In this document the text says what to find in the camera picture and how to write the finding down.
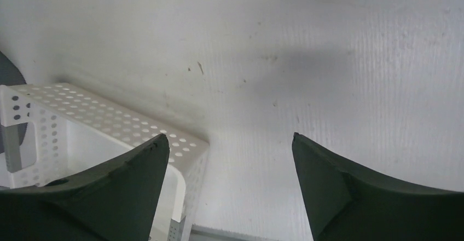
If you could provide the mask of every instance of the stain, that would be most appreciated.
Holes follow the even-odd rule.
[[[203,67],[202,65],[197,61],[198,67],[200,68],[201,74],[204,75],[205,73],[203,72]]]
[[[278,57],[275,56],[275,55],[270,55],[270,56],[262,56],[261,58],[266,60],[266,61],[275,62],[275,61],[277,61]]]

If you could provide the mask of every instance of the perforated plastic crate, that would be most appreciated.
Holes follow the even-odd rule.
[[[3,129],[28,123],[27,133],[35,135],[27,140],[26,134],[20,159],[0,154],[4,187],[46,185],[165,133],[171,145],[170,163],[151,240],[188,240],[205,170],[206,142],[68,83],[3,85],[0,105]]]

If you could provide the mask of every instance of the black object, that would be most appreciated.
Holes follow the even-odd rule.
[[[0,85],[24,85],[26,81],[21,72],[15,65],[0,52]],[[19,141],[22,144],[24,136],[26,135],[27,123],[18,125]],[[0,153],[5,151],[3,147],[2,130],[0,129]]]
[[[0,240],[147,241],[168,158],[162,134],[45,187],[0,191]]]
[[[297,133],[292,150],[315,241],[464,240],[464,193],[378,173]]]

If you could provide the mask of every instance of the white wall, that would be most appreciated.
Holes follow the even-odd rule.
[[[69,81],[207,138],[198,225],[310,240],[294,131],[464,191],[463,5],[0,0],[0,50],[30,82]]]

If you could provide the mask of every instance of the hole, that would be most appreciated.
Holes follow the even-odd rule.
[[[55,180],[47,185],[45,185],[46,187],[47,186],[57,186],[57,185],[64,185],[65,183],[69,182],[68,179],[66,178],[63,178],[63,179],[58,179],[58,180]]]

